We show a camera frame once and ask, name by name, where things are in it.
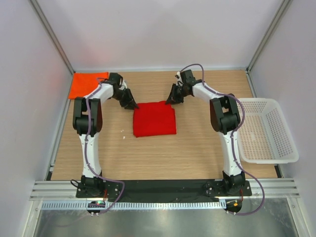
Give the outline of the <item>red t shirt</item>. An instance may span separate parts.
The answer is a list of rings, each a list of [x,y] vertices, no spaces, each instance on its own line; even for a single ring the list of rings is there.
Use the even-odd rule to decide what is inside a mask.
[[[165,101],[139,103],[133,114],[133,135],[148,137],[177,134],[175,110]]]

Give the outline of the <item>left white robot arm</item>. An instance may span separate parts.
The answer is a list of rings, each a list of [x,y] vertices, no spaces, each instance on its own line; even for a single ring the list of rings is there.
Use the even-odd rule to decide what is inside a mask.
[[[97,87],[74,100],[73,128],[82,146],[83,172],[75,185],[78,198],[98,198],[106,191],[106,179],[99,162],[98,139],[103,126],[102,105],[109,99],[119,101],[122,108],[138,108],[130,88],[118,73],[109,73],[107,79],[98,78]]]

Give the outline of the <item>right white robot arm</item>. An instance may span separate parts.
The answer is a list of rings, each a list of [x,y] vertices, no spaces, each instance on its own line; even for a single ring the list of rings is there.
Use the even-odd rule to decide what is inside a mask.
[[[224,158],[223,186],[227,195],[240,195],[245,185],[245,173],[240,164],[237,133],[241,123],[236,98],[209,87],[202,79],[196,79],[191,70],[177,72],[177,82],[171,87],[166,104],[180,104],[186,96],[198,97],[209,103],[210,123],[218,133]]]

